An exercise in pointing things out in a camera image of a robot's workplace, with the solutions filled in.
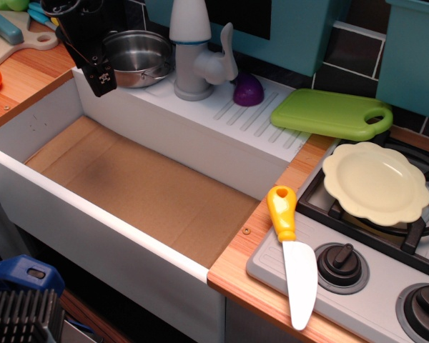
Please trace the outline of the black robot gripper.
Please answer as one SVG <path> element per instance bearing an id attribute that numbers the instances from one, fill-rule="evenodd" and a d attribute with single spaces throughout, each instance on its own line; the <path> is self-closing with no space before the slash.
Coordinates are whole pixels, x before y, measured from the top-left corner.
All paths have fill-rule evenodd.
<path id="1" fill-rule="evenodd" d="M 42 1 L 44 13 L 59 22 L 56 35 L 97 97 L 117 88 L 111 61 L 102 52 L 109 28 L 103 1 Z"/>

